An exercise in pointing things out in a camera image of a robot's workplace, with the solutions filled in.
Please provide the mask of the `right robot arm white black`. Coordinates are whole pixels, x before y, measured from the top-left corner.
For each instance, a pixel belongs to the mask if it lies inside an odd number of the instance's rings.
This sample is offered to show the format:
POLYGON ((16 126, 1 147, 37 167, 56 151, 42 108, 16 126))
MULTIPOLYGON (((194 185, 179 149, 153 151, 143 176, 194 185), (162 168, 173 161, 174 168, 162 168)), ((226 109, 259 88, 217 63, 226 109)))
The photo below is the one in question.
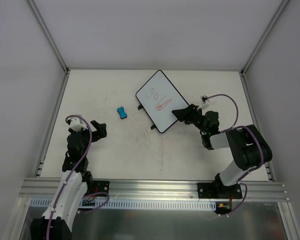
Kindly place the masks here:
POLYGON ((228 167, 211 183, 197 185, 200 199, 241 199, 239 182, 273 158, 270 146, 253 124, 220 131, 216 111, 202 113, 198 106, 191 104, 171 112, 178 121, 200 130, 202 145, 207 150, 230 149, 232 162, 228 167))

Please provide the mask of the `blue whiteboard eraser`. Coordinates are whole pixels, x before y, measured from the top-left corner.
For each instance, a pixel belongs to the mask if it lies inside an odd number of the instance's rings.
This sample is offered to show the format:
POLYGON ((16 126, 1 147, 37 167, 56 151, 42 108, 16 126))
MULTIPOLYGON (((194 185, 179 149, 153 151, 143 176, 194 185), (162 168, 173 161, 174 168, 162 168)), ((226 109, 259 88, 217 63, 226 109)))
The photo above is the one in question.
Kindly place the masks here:
POLYGON ((128 117, 125 108, 123 106, 118 107, 117 109, 117 113, 119 114, 120 119, 126 119, 128 117))

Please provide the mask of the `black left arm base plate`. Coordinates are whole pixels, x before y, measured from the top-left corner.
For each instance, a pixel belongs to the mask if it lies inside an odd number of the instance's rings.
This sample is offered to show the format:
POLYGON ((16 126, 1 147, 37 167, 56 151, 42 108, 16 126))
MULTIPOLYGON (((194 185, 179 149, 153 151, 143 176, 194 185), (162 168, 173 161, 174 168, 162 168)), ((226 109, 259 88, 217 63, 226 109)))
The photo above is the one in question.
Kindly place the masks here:
POLYGON ((96 193, 94 196, 97 197, 106 197, 110 190, 110 182, 106 180, 94 180, 92 192, 96 193))

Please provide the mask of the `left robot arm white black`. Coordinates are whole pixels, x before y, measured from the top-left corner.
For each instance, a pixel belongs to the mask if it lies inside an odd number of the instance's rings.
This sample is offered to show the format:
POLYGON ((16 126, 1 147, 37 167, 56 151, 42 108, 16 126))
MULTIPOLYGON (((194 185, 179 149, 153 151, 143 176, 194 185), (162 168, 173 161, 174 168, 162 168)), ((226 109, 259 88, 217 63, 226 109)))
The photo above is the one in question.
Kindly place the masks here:
POLYGON ((65 121, 69 135, 61 180, 45 212, 30 224, 32 240, 71 240, 82 201, 94 197, 110 199, 109 191, 94 183, 87 158, 91 144, 106 138, 107 125, 95 120, 87 122, 79 115, 70 115, 65 121))

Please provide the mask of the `white board with black frame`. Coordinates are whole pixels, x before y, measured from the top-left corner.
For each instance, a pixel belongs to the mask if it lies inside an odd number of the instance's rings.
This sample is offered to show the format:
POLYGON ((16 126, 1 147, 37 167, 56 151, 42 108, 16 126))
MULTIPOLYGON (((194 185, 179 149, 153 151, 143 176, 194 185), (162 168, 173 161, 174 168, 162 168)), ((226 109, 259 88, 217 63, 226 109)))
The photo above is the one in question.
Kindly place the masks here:
POLYGON ((188 102, 162 70, 157 70, 136 92, 139 108, 144 109, 152 121, 152 129, 161 134, 172 127, 178 119, 173 110, 185 109, 188 102))

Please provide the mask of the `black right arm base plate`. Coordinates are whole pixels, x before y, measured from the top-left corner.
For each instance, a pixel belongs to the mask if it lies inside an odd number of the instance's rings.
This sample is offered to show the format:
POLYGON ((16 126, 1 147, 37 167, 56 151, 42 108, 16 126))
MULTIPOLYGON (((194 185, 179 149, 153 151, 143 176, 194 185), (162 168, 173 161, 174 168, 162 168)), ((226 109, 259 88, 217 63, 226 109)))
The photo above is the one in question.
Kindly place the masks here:
POLYGON ((213 182, 197 183, 197 193, 199 199, 235 199, 243 198, 239 184, 232 186, 219 186, 213 182))

